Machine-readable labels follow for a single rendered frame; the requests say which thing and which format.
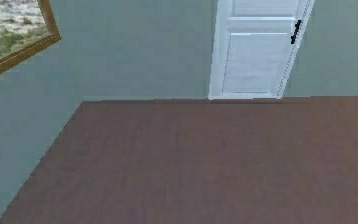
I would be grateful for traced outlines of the white panelled room door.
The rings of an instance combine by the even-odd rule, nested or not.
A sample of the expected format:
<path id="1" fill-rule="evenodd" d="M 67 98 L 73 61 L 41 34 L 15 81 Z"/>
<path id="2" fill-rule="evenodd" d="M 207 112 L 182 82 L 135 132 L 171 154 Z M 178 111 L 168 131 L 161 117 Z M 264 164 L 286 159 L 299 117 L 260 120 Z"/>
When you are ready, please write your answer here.
<path id="1" fill-rule="evenodd" d="M 282 98 L 315 1 L 218 0 L 208 98 Z"/>

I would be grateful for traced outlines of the gold framed landscape picture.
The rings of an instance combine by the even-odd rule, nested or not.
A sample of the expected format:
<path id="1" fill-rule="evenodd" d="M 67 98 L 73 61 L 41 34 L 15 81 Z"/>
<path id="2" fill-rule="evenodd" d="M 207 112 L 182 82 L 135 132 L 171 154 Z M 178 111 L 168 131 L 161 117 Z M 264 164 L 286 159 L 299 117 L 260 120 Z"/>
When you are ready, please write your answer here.
<path id="1" fill-rule="evenodd" d="M 50 0 L 0 0 L 0 75 L 60 40 Z"/>

